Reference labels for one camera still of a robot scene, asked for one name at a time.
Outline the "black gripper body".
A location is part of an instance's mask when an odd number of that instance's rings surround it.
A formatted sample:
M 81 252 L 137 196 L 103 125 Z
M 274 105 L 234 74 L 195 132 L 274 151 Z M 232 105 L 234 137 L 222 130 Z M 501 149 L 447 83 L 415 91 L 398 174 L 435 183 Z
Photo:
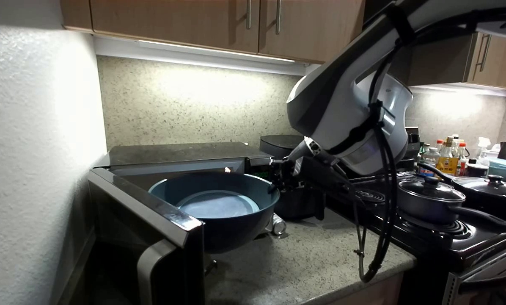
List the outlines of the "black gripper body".
M 328 154 L 310 137 L 305 137 L 283 157 L 271 157 L 273 188 L 281 193 L 298 186 L 325 190 L 330 184 Z

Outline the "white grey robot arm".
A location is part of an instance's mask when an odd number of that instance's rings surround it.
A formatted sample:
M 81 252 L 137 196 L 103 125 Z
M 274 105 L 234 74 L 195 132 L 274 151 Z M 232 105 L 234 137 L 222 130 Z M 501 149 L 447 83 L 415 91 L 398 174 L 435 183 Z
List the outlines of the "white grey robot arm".
M 399 51 L 476 34 L 506 35 L 506 0 L 394 0 L 344 51 L 289 91 L 289 123 L 303 140 L 274 162 L 276 186 L 328 188 L 350 174 L 389 171 L 406 151 L 411 91 L 389 74 Z

